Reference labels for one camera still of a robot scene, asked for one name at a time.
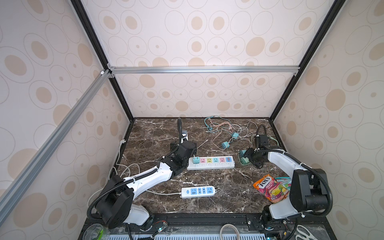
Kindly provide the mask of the long white power strip pastel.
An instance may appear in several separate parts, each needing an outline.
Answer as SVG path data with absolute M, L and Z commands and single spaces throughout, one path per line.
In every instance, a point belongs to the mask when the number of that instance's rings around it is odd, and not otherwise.
M 200 157 L 199 164 L 193 164 L 193 157 L 189 158 L 188 171 L 233 169 L 235 161 L 232 156 Z

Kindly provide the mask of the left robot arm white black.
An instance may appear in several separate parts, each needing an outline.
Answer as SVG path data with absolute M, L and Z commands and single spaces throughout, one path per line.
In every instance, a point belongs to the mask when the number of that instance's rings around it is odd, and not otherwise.
M 148 225 L 151 221 L 149 211 L 133 201 L 143 192 L 185 171 L 196 149 L 195 143 L 184 141 L 171 153 L 160 157 L 155 167 L 141 174 L 125 179 L 113 176 L 89 204 L 87 218 L 109 229 L 123 224 Z

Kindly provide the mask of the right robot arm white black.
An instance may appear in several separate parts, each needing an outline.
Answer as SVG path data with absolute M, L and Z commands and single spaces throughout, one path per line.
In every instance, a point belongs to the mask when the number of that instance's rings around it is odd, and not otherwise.
M 260 169 L 265 162 L 270 162 L 291 178 L 289 197 L 268 206 L 264 211 L 267 217 L 279 220 L 327 216 L 334 200 L 325 171 L 313 169 L 278 146 L 271 146 L 266 134 L 256 134 L 254 139 L 255 147 L 245 152 L 250 163 Z

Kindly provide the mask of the short white power strip blue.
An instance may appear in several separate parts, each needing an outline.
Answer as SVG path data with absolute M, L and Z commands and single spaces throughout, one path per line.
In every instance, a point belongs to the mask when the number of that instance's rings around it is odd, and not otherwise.
M 188 187 L 182 188 L 181 198 L 205 198 L 212 197 L 216 194 L 216 189 L 213 186 L 200 186 L 200 187 Z

